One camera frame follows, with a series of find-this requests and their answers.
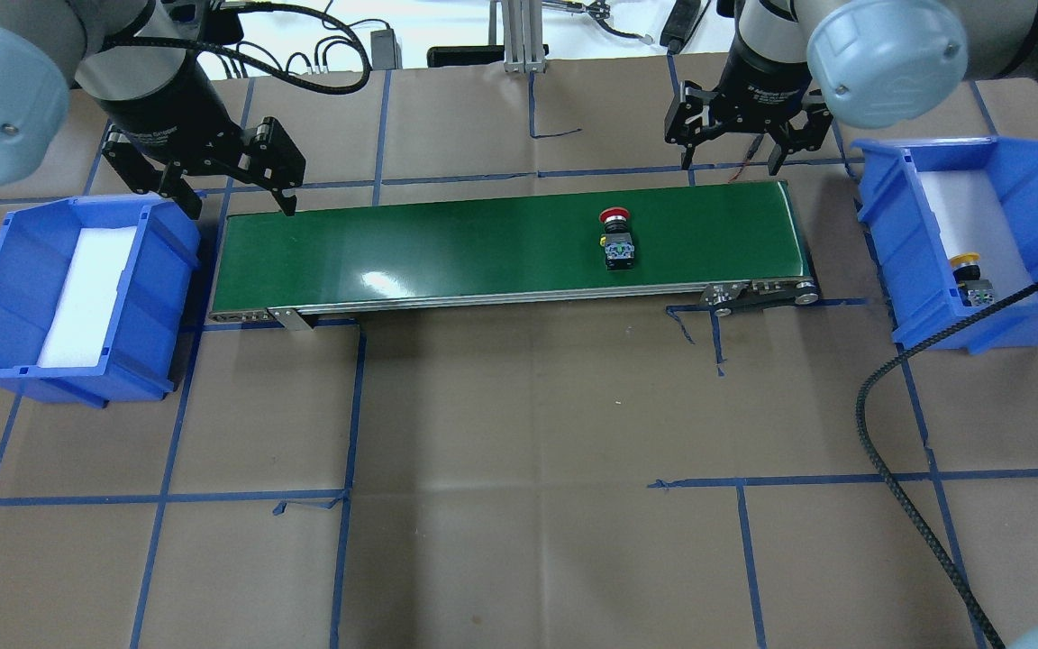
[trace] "white wall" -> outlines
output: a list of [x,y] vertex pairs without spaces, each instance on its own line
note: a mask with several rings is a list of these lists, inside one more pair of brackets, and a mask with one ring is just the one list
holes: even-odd
[[[325,6],[325,1],[288,1],[319,9]],[[673,0],[611,0],[610,24],[621,31],[646,32],[658,39],[672,4]],[[330,13],[349,24],[367,17],[390,22],[403,48],[403,65],[408,69],[427,66],[427,50],[434,45],[487,44],[487,0],[334,0]],[[297,51],[309,57],[315,43],[332,33],[313,18],[296,13],[249,13],[243,17],[243,28],[247,40],[271,50],[283,63]],[[359,29],[366,45],[370,42],[365,34],[372,29],[382,29],[382,25],[364,24]],[[685,52],[725,52],[732,43],[733,31],[733,21],[718,17],[713,7]],[[502,42],[502,26],[499,39]],[[658,45],[610,36],[589,17],[551,9],[543,11],[543,40],[550,48],[551,58],[648,57],[664,53]],[[243,52],[263,56],[251,48],[244,48]],[[201,61],[211,78],[222,79],[222,66],[214,57],[202,54]],[[358,57],[343,46],[335,46],[329,65],[333,71],[357,70]],[[301,71],[301,63],[292,70]],[[263,73],[250,71],[250,74]]]

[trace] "white foam insert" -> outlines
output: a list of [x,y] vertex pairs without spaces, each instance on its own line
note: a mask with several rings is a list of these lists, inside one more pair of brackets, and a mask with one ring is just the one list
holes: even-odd
[[118,299],[119,275],[127,267],[137,227],[84,227],[75,243],[39,367],[94,367],[103,354],[106,329]]
[[[919,182],[939,223],[939,240],[948,259],[980,253],[980,272],[992,283],[996,300],[1031,283],[1001,198],[986,171],[923,171],[919,172]],[[1026,301],[1035,300],[1038,295]]]

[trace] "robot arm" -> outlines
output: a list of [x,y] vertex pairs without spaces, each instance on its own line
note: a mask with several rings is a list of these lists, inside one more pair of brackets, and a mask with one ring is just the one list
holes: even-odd
[[103,154],[134,192],[174,198],[197,218],[184,177],[226,174],[293,214],[305,159],[279,121],[240,128],[192,52],[104,49],[130,37],[179,33],[158,0],[0,0],[0,185],[42,163],[75,79],[111,116]]
[[[815,151],[832,116],[883,128],[919,116],[963,79],[1038,81],[1038,0],[720,0],[736,37],[712,91],[684,82],[668,111],[667,142],[768,133],[771,173],[789,154]],[[815,79],[819,90],[808,92]],[[801,127],[792,119],[807,114]]]

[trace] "electrical wire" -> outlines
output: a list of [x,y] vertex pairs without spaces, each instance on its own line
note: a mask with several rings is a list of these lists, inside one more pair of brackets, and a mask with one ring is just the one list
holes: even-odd
[[296,58],[301,58],[306,63],[306,71],[309,72],[313,70],[315,65],[311,64],[310,59],[306,57],[306,54],[303,54],[302,52],[296,52],[288,57],[288,64],[283,66],[283,70],[285,72],[291,72],[291,63],[292,61],[296,60]]
[[[334,4],[334,0],[329,0],[328,3],[326,4],[326,7],[323,7],[324,13],[331,10],[331,4]],[[354,29],[361,24],[383,24],[384,28],[391,29],[391,24],[384,21],[383,18],[363,18],[363,20],[355,21],[353,22],[353,24],[348,24],[347,26],[350,26],[351,29]],[[326,24],[326,22],[323,22],[323,29],[328,29],[332,31],[335,30],[333,26]]]
[[325,11],[320,11],[318,9],[312,9],[309,7],[301,7],[299,4],[282,4],[282,3],[247,3],[243,5],[235,5],[235,7],[226,7],[222,9],[223,11],[231,11],[235,13],[252,13],[260,11],[284,11],[291,13],[302,13],[306,17],[320,18],[321,21],[327,24],[332,24],[338,31],[342,31],[349,37],[347,45],[350,46],[358,54],[359,61],[362,62],[362,72],[359,74],[358,81],[350,83],[349,85],[321,85],[321,83],[313,83],[306,81],[306,79],[300,79],[286,71],[277,69],[268,62],[261,61],[258,58],[251,57],[248,54],[243,54],[236,50],[229,48],[223,48],[222,45],[215,45],[215,43],[204,43],[196,40],[186,40],[182,37],[109,37],[105,44],[104,49],[111,48],[175,48],[179,50],[190,50],[193,52],[210,52],[213,54],[222,54],[224,57],[231,58],[231,60],[239,61],[244,65],[254,66],[256,70],[264,71],[280,79],[290,85],[297,87],[302,87],[304,90],[309,90],[312,92],[318,92],[321,94],[350,94],[351,92],[356,92],[362,89],[366,82],[371,79],[372,74],[372,62],[366,56],[366,49],[363,48],[362,42],[358,39],[358,34],[355,33],[350,25],[326,13]]
[[222,54],[216,54],[220,61],[226,61],[230,63],[230,71],[234,72],[236,79],[243,78],[243,70],[239,69],[239,61],[235,61],[234,58],[226,58]]
[[868,409],[868,395],[871,393],[873,386],[876,385],[882,377],[891,373],[892,370],[897,369],[897,367],[902,366],[908,358],[916,356],[916,354],[931,348],[932,345],[938,344],[940,341],[945,341],[948,337],[956,335],[960,331],[963,331],[967,327],[972,327],[976,322],[980,322],[985,318],[990,318],[995,316],[996,313],[1004,310],[1005,308],[1012,306],[1012,304],[1018,303],[1018,301],[1034,295],[1038,292],[1038,282],[1031,283],[1029,287],[1021,289],[1013,293],[1012,296],[996,301],[996,303],[991,304],[984,308],[983,310],[976,312],[973,316],[969,316],[956,324],[951,325],[947,329],[935,333],[935,335],[930,336],[922,344],[913,346],[911,349],[904,350],[897,357],[892,358],[884,362],[880,369],[876,370],[865,382],[864,385],[859,387],[859,394],[856,396],[856,430],[859,433],[859,443],[864,448],[864,452],[868,454],[869,460],[872,461],[872,466],[876,468],[876,472],[880,475],[883,482],[886,484],[886,488],[892,491],[892,495],[897,498],[899,506],[903,507],[903,510],[907,514],[907,518],[910,518],[911,524],[919,530],[919,534],[923,536],[924,541],[927,542],[927,546],[930,547],[932,553],[935,555],[935,559],[938,560],[939,566],[944,568],[944,572],[947,572],[948,578],[952,579],[952,585],[955,586],[956,592],[959,593],[960,598],[963,599],[964,605],[967,607],[967,613],[972,616],[972,620],[975,621],[976,625],[980,628],[980,631],[984,633],[984,638],[987,639],[989,645],[993,649],[1005,649],[1004,640],[1001,639],[999,632],[995,631],[991,620],[987,619],[987,615],[984,613],[984,609],[980,606],[980,601],[976,600],[975,594],[972,592],[972,588],[967,586],[967,580],[964,579],[962,572],[956,567],[955,562],[948,556],[947,550],[944,549],[943,543],[935,536],[932,526],[927,524],[924,517],[916,509],[916,505],[911,502],[911,498],[907,496],[907,493],[903,490],[903,486],[899,484],[899,480],[892,472],[892,470],[886,467],[883,457],[880,456],[876,450],[876,444],[872,443],[871,436],[868,432],[868,415],[866,415],[866,409]]
[[244,45],[251,46],[251,48],[254,48],[254,49],[258,50],[260,52],[262,52],[264,54],[267,54],[267,57],[271,58],[271,62],[275,63],[275,66],[277,69],[281,69],[281,66],[283,66],[283,63],[279,62],[279,58],[277,58],[275,54],[272,54],[269,50],[263,48],[260,45],[254,45],[254,43],[251,43],[250,40],[240,40],[239,43],[236,43],[235,51],[239,52],[239,53],[243,53],[243,46]]
[[328,45],[326,45],[326,48],[323,48],[323,72],[331,71],[328,63],[326,63],[326,53],[328,53],[331,48],[334,48],[335,45],[345,45],[345,43],[343,40],[333,40],[328,43]]
[[618,29],[614,29],[613,26],[610,26],[608,22],[606,22],[602,18],[595,18],[595,24],[601,26],[603,31],[610,33],[611,36],[633,37],[633,39],[635,40],[643,40],[644,37],[641,33],[630,33],[629,31],[619,31]]
[[351,29],[355,29],[357,28],[357,26],[361,24],[383,24],[383,29],[391,29],[391,24],[384,21],[383,18],[363,18],[363,20],[355,21],[353,22],[353,24],[350,24],[349,26]]
[[700,11],[700,17],[695,18],[695,24],[691,25],[691,37],[687,39],[688,42],[691,42],[692,37],[695,37],[695,30],[700,28],[701,22],[704,22],[704,17],[707,16],[707,9],[712,8],[713,3],[715,3],[715,0],[707,0],[707,3],[704,4],[704,10]]
[[318,54],[318,49],[322,48],[325,43],[347,43],[346,36],[340,36],[340,34],[333,34],[333,36],[321,37],[320,42],[315,45],[315,65],[325,65],[326,61],[324,58],[320,58]]
[[754,140],[750,140],[750,145],[747,146],[747,153],[746,153],[746,155],[744,155],[744,157],[742,157],[742,162],[739,163],[739,168],[737,168],[736,172],[734,172],[734,174],[732,175],[732,180],[728,181],[728,185],[733,184],[733,182],[739,180],[739,177],[742,175],[742,172],[744,172],[744,169],[747,168],[747,165],[755,158],[755,154],[759,153],[759,146],[761,146],[762,143],[763,143],[763,134],[762,133],[759,134],[759,135],[757,135],[757,136],[755,136]]
[[227,79],[234,79],[235,74],[230,71],[230,65],[227,64],[226,58],[220,57],[220,55],[215,54],[215,58],[218,58],[219,62],[222,63],[222,73],[226,74]]

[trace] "metal bracket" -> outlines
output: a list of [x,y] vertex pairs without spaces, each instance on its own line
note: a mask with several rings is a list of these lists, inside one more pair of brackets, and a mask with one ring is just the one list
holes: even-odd
[[275,318],[284,329],[290,331],[309,331],[313,329],[312,320],[305,316],[300,316],[294,308],[268,308],[271,317]]
[[737,282],[709,283],[700,302],[723,318],[738,310],[753,310],[787,304],[812,304],[819,299],[816,280],[811,276],[786,276],[782,279],[739,279]]
[[667,108],[663,137],[668,144],[683,147],[680,165],[691,168],[699,144],[715,140],[725,133],[766,133],[775,141],[767,159],[767,172],[775,175],[788,156],[801,151],[818,152],[830,133],[831,111],[823,103],[819,90],[803,96],[800,110],[807,115],[807,123],[802,127],[792,127],[790,119],[742,114],[718,87],[704,90],[698,83],[684,81]]
[[227,124],[197,155],[184,160],[161,161],[157,169],[117,127],[107,131],[103,156],[128,187],[137,194],[156,192],[173,198],[191,218],[197,219],[202,202],[184,180],[185,175],[223,174],[267,189],[288,216],[296,213],[294,189],[304,182],[306,159],[279,119],[263,118],[256,128],[243,131]]
[[540,0],[502,0],[502,69],[543,72],[543,4]]

